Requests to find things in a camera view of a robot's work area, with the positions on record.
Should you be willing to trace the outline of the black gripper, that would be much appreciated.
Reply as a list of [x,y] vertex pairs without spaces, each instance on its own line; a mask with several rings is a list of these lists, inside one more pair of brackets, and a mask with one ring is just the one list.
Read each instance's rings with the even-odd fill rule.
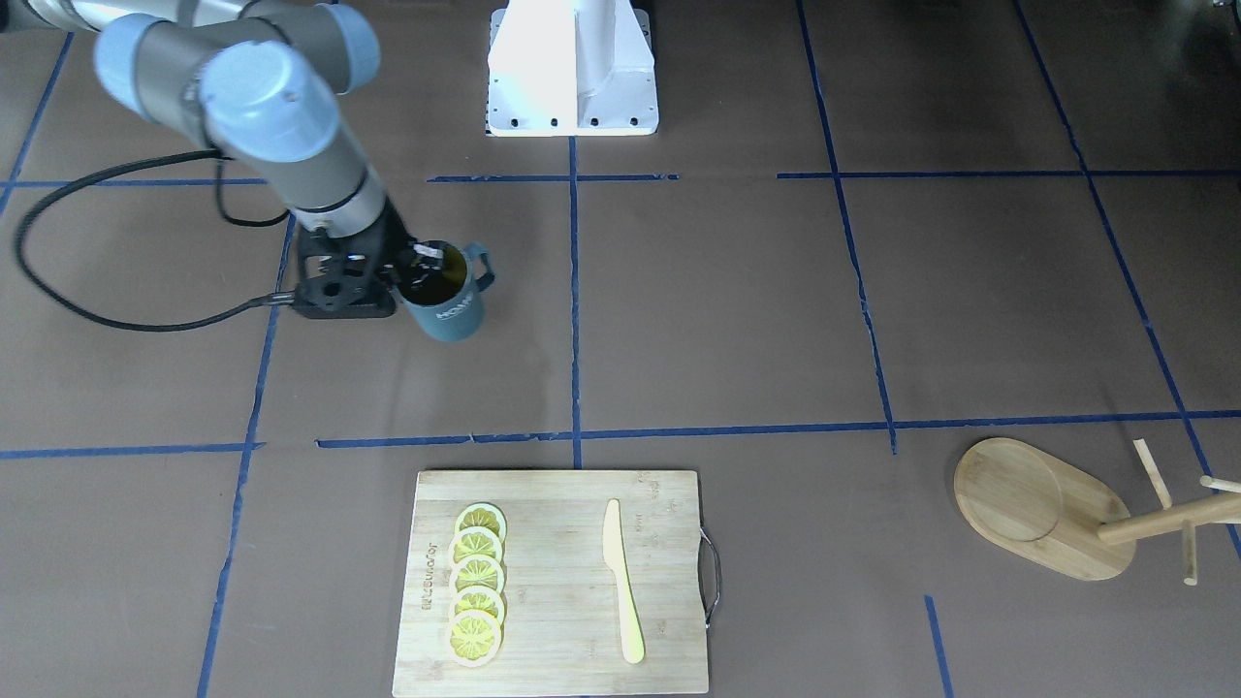
[[419,242],[413,238],[400,217],[398,209],[386,199],[379,217],[364,229],[364,282],[383,283],[406,292],[412,287],[429,287],[446,281],[447,243]]

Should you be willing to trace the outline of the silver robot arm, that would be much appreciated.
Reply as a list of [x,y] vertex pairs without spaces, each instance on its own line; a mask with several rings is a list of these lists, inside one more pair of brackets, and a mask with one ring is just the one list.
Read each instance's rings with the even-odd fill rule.
[[400,221],[338,106],[382,60],[367,17],[345,4],[7,1],[2,29],[84,30],[105,92],[195,143],[182,161],[222,158],[257,173],[310,235],[324,268],[302,283],[336,308],[407,293],[438,272],[433,247]]

